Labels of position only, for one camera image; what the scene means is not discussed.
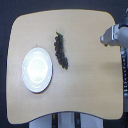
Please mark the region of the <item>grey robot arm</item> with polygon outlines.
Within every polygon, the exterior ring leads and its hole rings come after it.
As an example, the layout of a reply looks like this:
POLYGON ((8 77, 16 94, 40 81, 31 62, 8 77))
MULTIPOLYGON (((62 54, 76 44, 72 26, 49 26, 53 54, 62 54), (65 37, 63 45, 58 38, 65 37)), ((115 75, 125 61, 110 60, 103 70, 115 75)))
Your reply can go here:
POLYGON ((123 111, 128 112, 128 8, 120 23, 108 28, 100 37, 104 46, 119 46, 123 71, 123 111))

